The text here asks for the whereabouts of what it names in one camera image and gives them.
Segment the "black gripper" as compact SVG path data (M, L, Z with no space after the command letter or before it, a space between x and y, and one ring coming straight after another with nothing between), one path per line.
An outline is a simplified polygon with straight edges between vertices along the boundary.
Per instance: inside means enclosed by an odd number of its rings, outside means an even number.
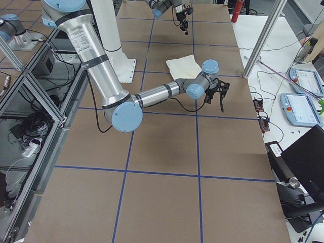
M208 104L211 104L211 101L212 99L214 98L214 94L218 92L218 88L217 87L214 87L214 88L208 88L205 90L205 99L204 99L204 102L205 103L208 103Z
M186 20L186 11L176 13L177 20L179 22L180 29L188 35L188 21Z

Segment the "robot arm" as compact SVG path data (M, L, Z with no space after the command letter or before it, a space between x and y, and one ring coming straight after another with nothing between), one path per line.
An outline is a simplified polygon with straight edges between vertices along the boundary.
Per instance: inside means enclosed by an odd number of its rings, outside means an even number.
M210 103L221 90L218 63L207 60L194 78L179 78L146 92L131 95L122 87L130 83L136 60L128 58L119 38L112 1L42 1L43 23L67 34L83 68L101 94L106 120L118 131L139 127L143 108L185 93Z
M160 18L168 9L174 11L178 24L175 23L174 14L172 14L173 22L176 26L188 35L187 16L193 13L193 7L186 6L183 1L178 0L146 0L148 6L152 9L152 13L156 18Z

